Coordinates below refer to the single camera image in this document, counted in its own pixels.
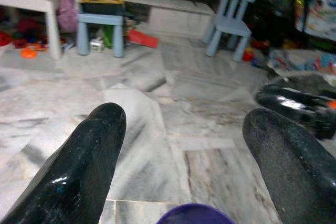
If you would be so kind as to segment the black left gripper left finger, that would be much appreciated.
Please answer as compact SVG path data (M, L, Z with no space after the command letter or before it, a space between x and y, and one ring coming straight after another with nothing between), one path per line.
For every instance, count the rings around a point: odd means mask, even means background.
M2 223L98 223L127 119L116 103L96 107L44 163Z

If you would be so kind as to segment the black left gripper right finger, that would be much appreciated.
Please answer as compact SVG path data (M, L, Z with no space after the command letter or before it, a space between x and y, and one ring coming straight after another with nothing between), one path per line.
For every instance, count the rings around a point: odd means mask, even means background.
M335 157L316 138L261 108L245 116L243 137L283 223L335 223Z

